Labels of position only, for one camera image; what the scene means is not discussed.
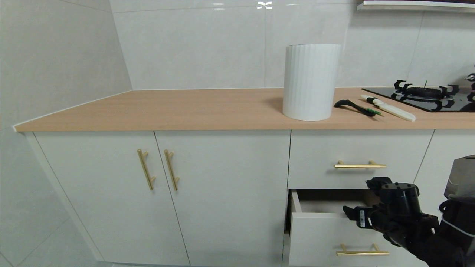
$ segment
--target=gold handle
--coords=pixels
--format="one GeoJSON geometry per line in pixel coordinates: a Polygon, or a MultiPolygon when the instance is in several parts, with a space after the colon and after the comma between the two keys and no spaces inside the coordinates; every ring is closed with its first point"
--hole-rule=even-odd
{"type": "Polygon", "coordinates": [[[168,170],[170,171],[173,188],[175,189],[175,191],[177,191],[178,190],[177,183],[180,180],[180,178],[175,177],[175,173],[173,172],[173,166],[171,165],[171,158],[173,157],[173,152],[168,152],[167,149],[165,149],[163,152],[165,153],[165,159],[167,160],[168,170]]]}
{"type": "Polygon", "coordinates": [[[339,160],[335,164],[335,169],[385,169],[385,164],[376,164],[374,161],[370,161],[369,164],[344,164],[342,160],[339,160]]]}
{"type": "Polygon", "coordinates": [[[137,153],[139,154],[140,163],[142,164],[143,172],[145,173],[145,178],[147,179],[149,188],[150,190],[153,190],[153,181],[155,181],[155,176],[150,177],[147,163],[145,163],[145,158],[148,156],[148,152],[142,153],[142,149],[137,149],[137,153]]]}
{"type": "Polygon", "coordinates": [[[373,244],[375,251],[347,251],[345,244],[341,244],[343,251],[337,251],[337,256],[384,256],[389,255],[389,251],[382,251],[376,244],[373,244]]]}

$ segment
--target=ribbed white container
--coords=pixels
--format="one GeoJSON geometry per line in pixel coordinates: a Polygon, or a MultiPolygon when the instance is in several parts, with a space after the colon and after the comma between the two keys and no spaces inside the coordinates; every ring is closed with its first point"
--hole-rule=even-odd
{"type": "Polygon", "coordinates": [[[285,51],[284,115],[303,121],[330,117],[341,45],[296,45],[285,51]]]}

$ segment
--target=black stove top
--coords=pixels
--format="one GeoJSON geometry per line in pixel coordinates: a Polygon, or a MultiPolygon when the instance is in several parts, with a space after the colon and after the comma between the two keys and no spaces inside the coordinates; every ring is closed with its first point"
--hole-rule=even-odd
{"type": "Polygon", "coordinates": [[[411,87],[398,80],[393,88],[373,87],[363,90],[411,105],[429,112],[475,112],[475,84],[472,88],[458,85],[411,87]]]}

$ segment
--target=wooden countertop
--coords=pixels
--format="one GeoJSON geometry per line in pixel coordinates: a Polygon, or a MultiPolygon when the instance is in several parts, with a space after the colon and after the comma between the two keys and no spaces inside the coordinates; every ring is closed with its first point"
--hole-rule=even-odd
{"type": "MultiPolygon", "coordinates": [[[[374,95],[360,88],[337,88],[335,102],[374,95]]],[[[298,121],[282,114],[281,88],[129,91],[16,125],[18,132],[274,130],[274,129],[475,129],[475,113],[430,113],[382,98],[413,113],[409,122],[383,112],[367,117],[333,108],[329,119],[298,121]]]]}

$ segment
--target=label sticker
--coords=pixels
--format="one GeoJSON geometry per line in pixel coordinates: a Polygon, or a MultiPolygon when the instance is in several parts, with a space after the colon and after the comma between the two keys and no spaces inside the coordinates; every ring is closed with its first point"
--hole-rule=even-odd
{"type": "Polygon", "coordinates": [[[364,210],[360,210],[360,227],[365,227],[364,210]]]}

